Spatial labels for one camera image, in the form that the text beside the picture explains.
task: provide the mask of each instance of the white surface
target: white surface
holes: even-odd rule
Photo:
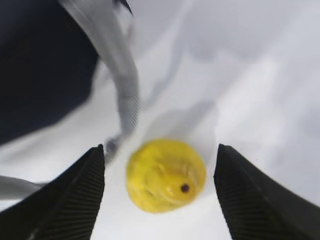
[[[92,240],[231,239],[212,181],[193,204],[170,213],[144,213],[130,202],[128,157],[143,141],[162,135],[191,143],[208,166],[218,143],[231,145],[320,206],[320,3],[129,4],[144,110],[135,135],[106,171]],[[106,75],[103,67],[100,71],[98,79]],[[114,86],[106,81],[60,124],[0,148],[0,175],[52,180],[118,131]]]

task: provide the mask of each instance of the white fabric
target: white fabric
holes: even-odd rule
[[[213,166],[231,145],[270,177],[320,206],[320,2],[131,0],[143,111],[106,170],[92,240],[230,240],[212,178],[194,203],[137,209],[125,165],[143,141],[184,138]],[[119,129],[102,66],[91,100],[60,124],[0,148],[0,175],[50,181]]]

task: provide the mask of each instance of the yellow object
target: yellow object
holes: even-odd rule
[[[156,139],[131,156],[126,187],[138,208],[161,213],[192,202],[203,190],[206,176],[202,159],[189,145]]]

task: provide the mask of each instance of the gray strap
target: gray strap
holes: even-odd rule
[[[113,0],[60,0],[60,3],[88,35],[111,72],[121,125],[121,133],[111,141],[118,146],[137,125],[140,93],[137,68],[116,19]]]
[[[45,183],[36,184],[19,178],[0,176],[0,200],[22,200],[44,185]]]

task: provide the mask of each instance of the dark blue fabric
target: dark blue fabric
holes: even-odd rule
[[[0,2],[1,145],[57,123],[86,101],[98,55],[56,1]]]

